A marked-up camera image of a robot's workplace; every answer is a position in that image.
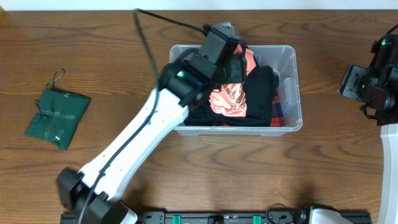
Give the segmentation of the black garment with tape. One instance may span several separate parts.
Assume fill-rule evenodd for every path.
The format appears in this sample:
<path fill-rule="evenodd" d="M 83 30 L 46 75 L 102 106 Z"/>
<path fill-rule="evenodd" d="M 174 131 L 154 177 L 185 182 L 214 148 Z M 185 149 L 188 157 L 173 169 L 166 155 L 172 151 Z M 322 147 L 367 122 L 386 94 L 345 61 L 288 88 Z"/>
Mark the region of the black garment with tape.
<path fill-rule="evenodd" d="M 186 126 L 214 126 L 215 124 L 216 115 L 209 103 L 204 103 L 190 111 L 184 121 L 184 125 Z"/>

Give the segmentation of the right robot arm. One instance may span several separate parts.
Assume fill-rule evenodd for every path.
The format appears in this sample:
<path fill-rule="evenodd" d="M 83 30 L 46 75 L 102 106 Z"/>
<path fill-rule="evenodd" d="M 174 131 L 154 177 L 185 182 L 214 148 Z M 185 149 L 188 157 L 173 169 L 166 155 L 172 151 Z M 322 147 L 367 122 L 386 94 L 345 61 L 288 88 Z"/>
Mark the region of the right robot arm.
<path fill-rule="evenodd" d="M 375 41 L 368 67 L 349 65 L 338 93 L 362 102 L 367 119 L 381 127 L 384 165 L 378 223 L 397 223 L 397 35 Z"/>

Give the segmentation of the pink garment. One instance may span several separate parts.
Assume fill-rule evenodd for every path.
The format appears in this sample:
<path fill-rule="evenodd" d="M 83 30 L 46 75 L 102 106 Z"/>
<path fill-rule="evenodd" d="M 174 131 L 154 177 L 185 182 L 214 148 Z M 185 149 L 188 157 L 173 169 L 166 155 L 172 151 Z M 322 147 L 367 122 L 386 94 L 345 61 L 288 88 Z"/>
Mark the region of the pink garment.
<path fill-rule="evenodd" d="M 254 52 L 245 48 L 246 78 L 257 67 Z M 221 90 L 213 90 L 209 99 L 210 108 L 216 114 L 227 117 L 245 117 L 247 111 L 246 94 L 243 83 L 224 84 Z"/>

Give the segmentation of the dark green cloth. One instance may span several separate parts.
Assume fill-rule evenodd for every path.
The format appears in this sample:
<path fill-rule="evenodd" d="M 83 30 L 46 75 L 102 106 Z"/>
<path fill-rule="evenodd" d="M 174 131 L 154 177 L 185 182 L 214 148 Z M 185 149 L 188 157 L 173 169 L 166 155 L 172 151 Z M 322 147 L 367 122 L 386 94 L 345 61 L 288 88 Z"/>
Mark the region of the dark green cloth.
<path fill-rule="evenodd" d="M 66 150 L 89 103 L 90 98 L 80 94 L 45 89 L 35 102 L 39 112 L 24 134 Z"/>

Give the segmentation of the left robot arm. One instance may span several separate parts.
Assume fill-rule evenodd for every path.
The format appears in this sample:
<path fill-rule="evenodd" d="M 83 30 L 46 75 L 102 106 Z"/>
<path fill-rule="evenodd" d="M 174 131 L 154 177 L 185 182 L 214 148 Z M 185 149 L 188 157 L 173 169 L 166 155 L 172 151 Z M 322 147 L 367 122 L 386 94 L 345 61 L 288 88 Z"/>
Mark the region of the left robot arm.
<path fill-rule="evenodd" d="M 136 223 L 137 214 L 121 197 L 138 168 L 213 90 L 245 80 L 246 47 L 234 27 L 220 23 L 203 30 L 204 44 L 162 69 L 144 106 L 116 139 L 79 171 L 67 167 L 58 175 L 61 204 L 77 223 Z"/>

